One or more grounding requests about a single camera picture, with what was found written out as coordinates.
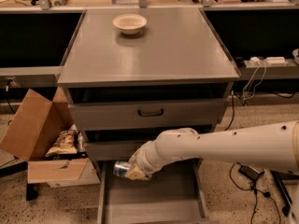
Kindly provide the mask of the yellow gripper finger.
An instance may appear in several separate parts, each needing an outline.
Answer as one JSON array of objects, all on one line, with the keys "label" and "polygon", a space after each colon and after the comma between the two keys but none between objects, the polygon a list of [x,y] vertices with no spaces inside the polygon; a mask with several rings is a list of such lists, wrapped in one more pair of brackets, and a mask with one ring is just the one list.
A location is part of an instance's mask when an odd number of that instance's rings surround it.
[{"label": "yellow gripper finger", "polygon": [[151,174],[144,172],[136,164],[132,164],[125,177],[130,180],[150,180]]}]

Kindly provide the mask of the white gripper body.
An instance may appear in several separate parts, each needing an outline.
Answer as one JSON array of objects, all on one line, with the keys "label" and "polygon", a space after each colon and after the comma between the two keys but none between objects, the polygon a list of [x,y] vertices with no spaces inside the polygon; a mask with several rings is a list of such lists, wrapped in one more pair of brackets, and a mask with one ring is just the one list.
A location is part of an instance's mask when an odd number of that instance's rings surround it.
[{"label": "white gripper body", "polygon": [[148,174],[156,173],[163,168],[163,159],[156,149],[155,141],[148,141],[143,144],[131,156],[129,162]]}]

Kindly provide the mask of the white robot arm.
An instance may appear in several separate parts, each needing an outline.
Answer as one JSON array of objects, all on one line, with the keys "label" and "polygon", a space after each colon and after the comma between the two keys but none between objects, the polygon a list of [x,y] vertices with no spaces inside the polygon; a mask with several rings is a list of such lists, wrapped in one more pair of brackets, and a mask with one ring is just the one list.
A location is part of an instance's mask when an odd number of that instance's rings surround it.
[{"label": "white robot arm", "polygon": [[192,128],[167,130],[134,153],[125,176],[144,180],[170,163],[194,158],[298,174],[299,122],[203,134]]}]

